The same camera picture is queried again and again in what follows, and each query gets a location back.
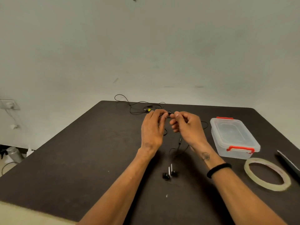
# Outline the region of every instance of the hand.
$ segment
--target hand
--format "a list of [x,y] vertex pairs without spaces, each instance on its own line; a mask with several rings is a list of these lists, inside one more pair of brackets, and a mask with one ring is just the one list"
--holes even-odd
[[163,132],[168,112],[163,109],[150,111],[142,124],[142,145],[140,152],[146,153],[152,159],[163,143]]
[[208,144],[199,116],[176,111],[170,117],[173,131],[181,132],[183,139],[194,149],[200,149],[203,144]]

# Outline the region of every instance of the tattoo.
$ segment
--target tattoo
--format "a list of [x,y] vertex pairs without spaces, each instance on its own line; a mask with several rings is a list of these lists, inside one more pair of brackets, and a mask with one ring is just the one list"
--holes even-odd
[[209,160],[210,159],[210,155],[207,152],[202,153],[202,159],[203,160]]

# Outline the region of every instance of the forearm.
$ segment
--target forearm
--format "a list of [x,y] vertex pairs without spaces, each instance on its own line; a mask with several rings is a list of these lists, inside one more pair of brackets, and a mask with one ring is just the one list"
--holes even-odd
[[122,225],[149,161],[150,157],[139,149],[127,169],[78,225]]
[[[209,170],[224,163],[208,143],[201,145],[202,152],[195,151]],[[236,225],[286,224],[230,168],[215,172],[212,179]]]

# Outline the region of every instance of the left hand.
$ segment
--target left hand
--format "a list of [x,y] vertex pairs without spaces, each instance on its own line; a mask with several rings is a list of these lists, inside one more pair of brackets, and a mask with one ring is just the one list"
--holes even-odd
[[163,143],[163,133],[168,112],[163,109],[150,111],[142,124],[142,145],[139,151],[152,159]]

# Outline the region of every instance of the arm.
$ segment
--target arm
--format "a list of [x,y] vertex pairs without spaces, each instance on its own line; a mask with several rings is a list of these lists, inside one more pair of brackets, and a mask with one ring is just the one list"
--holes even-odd
[[[207,142],[200,118],[197,115],[175,112],[171,114],[171,118],[170,124],[174,132],[181,132],[192,150],[204,160],[208,170],[225,163]],[[215,172],[212,179],[235,224],[286,225],[230,168],[223,168]]]
[[142,145],[137,155],[78,225],[123,224],[148,163],[163,143],[167,115],[167,111],[162,109],[146,115],[142,124]]

